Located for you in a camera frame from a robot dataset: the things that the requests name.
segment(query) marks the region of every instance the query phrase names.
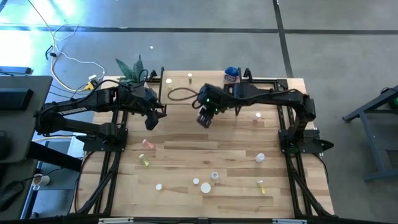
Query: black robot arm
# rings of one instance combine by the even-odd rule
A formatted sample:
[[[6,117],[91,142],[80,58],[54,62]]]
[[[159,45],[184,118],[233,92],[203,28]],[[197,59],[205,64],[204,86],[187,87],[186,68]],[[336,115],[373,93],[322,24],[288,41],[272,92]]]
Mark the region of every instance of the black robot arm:
[[[92,134],[103,140],[115,139],[118,127],[114,123],[93,124],[66,119],[64,116],[84,111],[108,112],[127,111],[132,114],[147,116],[146,128],[152,130],[165,116],[157,112],[163,108],[156,93],[143,86],[119,85],[116,87],[93,90],[86,97],[63,102],[46,103],[36,114],[36,131],[44,136],[56,131],[72,131]]]
[[[201,109],[198,123],[209,128],[215,114],[224,113],[235,107],[251,106],[255,103],[290,106],[296,112],[295,123],[288,129],[291,143],[303,141],[303,132],[307,123],[316,117],[313,99],[298,90],[275,91],[262,90],[248,83],[224,85],[224,89],[205,84],[196,100]]]

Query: wooden table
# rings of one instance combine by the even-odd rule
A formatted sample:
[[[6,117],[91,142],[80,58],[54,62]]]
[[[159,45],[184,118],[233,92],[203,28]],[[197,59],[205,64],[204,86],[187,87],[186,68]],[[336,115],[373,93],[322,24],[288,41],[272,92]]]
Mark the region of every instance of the wooden table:
[[[188,73],[193,74],[191,85]],[[129,115],[129,137],[119,166],[112,216],[294,217],[285,158],[280,153],[277,138],[276,106],[244,107],[238,117],[234,110],[226,111],[215,116],[211,127],[205,129],[196,122],[198,111],[190,105],[194,99],[179,102],[167,99],[170,88],[164,82],[166,78],[172,79],[173,88],[185,86],[198,91],[205,82],[222,86],[223,71],[165,71],[161,102],[168,104],[167,117],[162,118],[153,131],[145,129],[145,117]],[[306,92],[303,79],[290,78],[288,83],[289,88]],[[113,83],[105,83],[103,88],[111,85]],[[158,83],[149,86],[159,90]],[[264,84],[257,86],[270,88]],[[190,94],[175,92],[173,97]],[[255,112],[262,114],[257,122],[253,121]],[[94,123],[110,122],[111,117],[112,113],[96,113]],[[313,128],[313,124],[308,124],[308,128]],[[143,146],[143,139],[154,143],[156,149]],[[260,152],[266,155],[266,160],[257,163],[254,158]],[[140,154],[148,157],[149,167],[141,165]],[[78,207],[98,185],[103,157],[103,152],[96,152],[87,161],[78,189]],[[309,189],[324,208],[333,213],[323,164],[313,155],[302,157]],[[216,181],[210,178],[213,171],[220,175]],[[200,184],[192,182],[194,178],[199,178],[200,184],[209,182],[211,192],[201,193]],[[257,187],[258,180],[264,181],[266,195]],[[163,190],[156,190],[156,184],[162,184]],[[298,195],[304,212],[299,190]]]

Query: small vial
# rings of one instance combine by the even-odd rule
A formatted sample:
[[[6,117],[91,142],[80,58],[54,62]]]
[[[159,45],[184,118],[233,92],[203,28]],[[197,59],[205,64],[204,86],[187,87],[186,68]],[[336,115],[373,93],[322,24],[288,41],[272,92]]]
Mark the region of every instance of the small vial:
[[[212,173],[211,173],[211,179],[212,179],[212,180],[218,179],[218,173],[217,173],[217,172],[212,172]]]
[[[261,114],[259,112],[257,112],[256,114],[254,114],[254,120],[257,121],[258,119],[261,118]]]
[[[261,189],[261,193],[263,195],[266,194],[266,187],[264,186],[264,182],[262,180],[257,181],[259,188]]]
[[[147,160],[147,158],[143,154],[141,154],[139,156],[139,160],[141,161],[142,165],[144,165],[146,167],[149,166],[149,161]]]
[[[142,141],[142,144],[145,145],[145,146],[147,146],[147,147],[149,147],[150,149],[155,149],[155,145],[152,144],[152,143],[150,143],[150,142],[147,141],[146,139],[144,139],[144,140]]]
[[[260,153],[256,156],[256,162],[262,162],[264,161],[264,159],[266,159],[266,155],[264,155],[263,153]]]
[[[192,74],[191,73],[188,74],[188,82],[189,82],[189,84],[192,84]]]
[[[166,79],[166,84],[167,84],[167,88],[169,88],[169,89],[173,88],[172,79],[171,78]]]

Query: concrete floor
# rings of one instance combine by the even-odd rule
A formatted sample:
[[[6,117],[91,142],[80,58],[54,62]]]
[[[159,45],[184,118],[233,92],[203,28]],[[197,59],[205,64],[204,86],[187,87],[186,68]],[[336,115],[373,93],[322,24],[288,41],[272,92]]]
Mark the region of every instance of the concrete floor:
[[[51,25],[278,28],[272,0],[33,3]],[[285,29],[398,29],[395,0],[279,0],[279,7]],[[35,75],[50,75],[50,63],[44,57],[51,45],[50,34],[36,30],[35,24],[42,26],[42,21],[29,3],[8,0],[0,22],[32,26],[31,31],[0,30],[1,65],[31,67]],[[382,88],[397,85],[398,36],[286,34],[285,38],[293,76],[305,79],[315,99],[315,124],[324,139],[335,143],[324,157],[335,213],[344,218],[397,223],[398,179],[363,182],[365,174],[376,170],[373,155],[360,121],[345,124],[341,117],[377,96]],[[161,66],[221,70],[234,65],[249,67],[257,77],[287,76],[278,33],[77,32],[59,46],[72,57],[99,63],[108,75],[121,74],[115,58],[132,64],[141,54],[144,67],[157,72]],[[59,57],[55,70],[73,88],[86,83],[88,76],[101,74],[94,65],[65,57]],[[64,98],[54,95],[47,99],[60,100]],[[74,118],[89,121],[92,114]]]

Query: green plant leaves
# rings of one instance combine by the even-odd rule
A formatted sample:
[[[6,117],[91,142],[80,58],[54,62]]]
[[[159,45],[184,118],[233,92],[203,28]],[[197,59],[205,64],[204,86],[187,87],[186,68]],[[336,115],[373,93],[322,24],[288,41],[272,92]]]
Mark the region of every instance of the green plant leaves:
[[[137,80],[138,80],[138,82],[140,83],[140,82],[144,81],[144,73],[141,74],[141,77],[140,77],[140,79],[139,79],[139,74],[140,74],[140,73],[143,71],[143,69],[144,69],[144,64],[142,63],[141,55],[139,56],[136,65],[137,65],[137,70],[136,70],[136,71],[137,71]]]
[[[116,59],[116,62],[118,63],[119,68],[123,72],[123,75],[126,77],[126,79],[128,79],[133,83],[140,83],[144,81],[145,78],[144,73],[141,74],[141,77],[139,77],[139,74],[144,69],[144,64],[142,63],[141,55],[139,56],[138,61],[133,65],[132,69],[124,62],[120,61],[119,59]]]
[[[120,61],[119,59],[116,59],[116,63],[118,63],[120,70],[122,71],[123,75],[127,79],[132,79],[132,69],[126,65],[124,62]]]

